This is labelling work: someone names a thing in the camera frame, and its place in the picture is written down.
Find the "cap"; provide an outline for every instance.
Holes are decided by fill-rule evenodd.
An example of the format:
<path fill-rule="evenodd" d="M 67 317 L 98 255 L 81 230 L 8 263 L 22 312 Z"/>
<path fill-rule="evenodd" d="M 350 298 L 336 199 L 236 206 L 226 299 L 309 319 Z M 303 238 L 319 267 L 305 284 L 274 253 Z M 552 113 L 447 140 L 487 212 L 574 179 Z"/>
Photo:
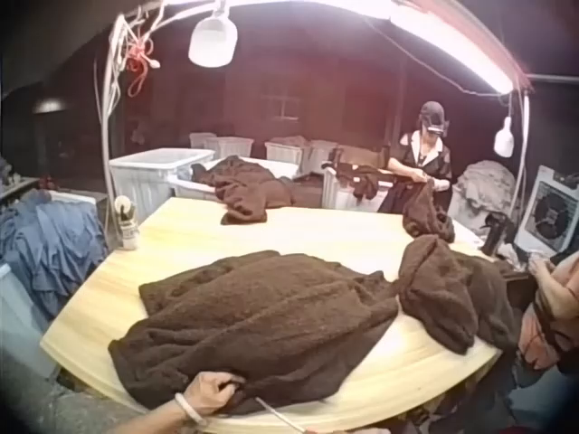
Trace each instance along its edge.
<path fill-rule="evenodd" d="M 420 119 L 428 131 L 444 134 L 448 124 L 444 120 L 444 108 L 439 102 L 428 101 L 420 110 Z"/>

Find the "red cord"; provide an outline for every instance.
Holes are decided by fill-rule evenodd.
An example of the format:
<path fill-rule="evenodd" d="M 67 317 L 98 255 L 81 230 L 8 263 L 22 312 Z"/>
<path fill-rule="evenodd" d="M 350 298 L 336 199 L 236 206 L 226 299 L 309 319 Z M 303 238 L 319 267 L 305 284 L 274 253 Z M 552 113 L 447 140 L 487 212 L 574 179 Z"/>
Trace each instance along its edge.
<path fill-rule="evenodd" d="M 127 94 L 130 98 L 135 98 L 143 89 L 143 84 L 148 75 L 148 61 L 145 56 L 149 56 L 155 45 L 151 39 L 141 40 L 140 27 L 137 30 L 138 42 L 131 44 L 127 50 L 127 70 L 135 72 L 138 76 L 128 86 Z"/>

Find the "blue fabric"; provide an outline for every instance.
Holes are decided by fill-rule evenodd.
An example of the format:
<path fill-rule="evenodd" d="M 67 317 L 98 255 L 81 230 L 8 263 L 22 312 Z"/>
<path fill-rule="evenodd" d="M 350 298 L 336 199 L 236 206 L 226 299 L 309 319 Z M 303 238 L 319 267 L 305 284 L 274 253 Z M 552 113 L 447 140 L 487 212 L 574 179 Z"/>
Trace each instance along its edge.
<path fill-rule="evenodd" d="M 0 214 L 0 262 L 54 319 L 108 254 L 94 205 L 32 191 Z"/>

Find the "scissors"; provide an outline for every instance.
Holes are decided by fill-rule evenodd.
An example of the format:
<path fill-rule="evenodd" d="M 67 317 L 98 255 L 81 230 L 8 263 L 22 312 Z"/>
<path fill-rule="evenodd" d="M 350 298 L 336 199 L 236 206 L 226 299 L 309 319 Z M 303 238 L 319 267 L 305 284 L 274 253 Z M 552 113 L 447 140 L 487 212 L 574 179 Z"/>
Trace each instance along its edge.
<path fill-rule="evenodd" d="M 275 410 L 273 407 L 271 407 L 266 401 L 264 401 L 262 398 L 256 397 L 255 400 L 268 412 L 270 412 L 273 416 L 275 416 L 276 418 L 278 418 L 279 420 L 281 420 L 283 423 L 285 423 L 286 425 L 288 425 L 289 427 L 293 428 L 294 430 L 296 430 L 297 432 L 300 432 L 301 434 L 317 434 L 315 431 L 311 431 L 309 429 L 305 429 L 302 428 L 300 425 L 297 425 L 295 423 L 293 423 L 291 420 L 289 420 L 288 418 L 286 418 L 283 414 L 279 413 L 277 410 Z"/>

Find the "fan grille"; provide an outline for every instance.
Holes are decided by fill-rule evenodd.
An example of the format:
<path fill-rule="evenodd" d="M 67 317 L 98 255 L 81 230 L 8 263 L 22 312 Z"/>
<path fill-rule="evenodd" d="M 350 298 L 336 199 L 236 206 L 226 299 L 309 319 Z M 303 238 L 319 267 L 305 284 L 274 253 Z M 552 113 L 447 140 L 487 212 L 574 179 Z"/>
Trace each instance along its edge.
<path fill-rule="evenodd" d="M 541 182 L 526 229 L 551 249 L 560 251 L 576 209 L 573 197 Z"/>

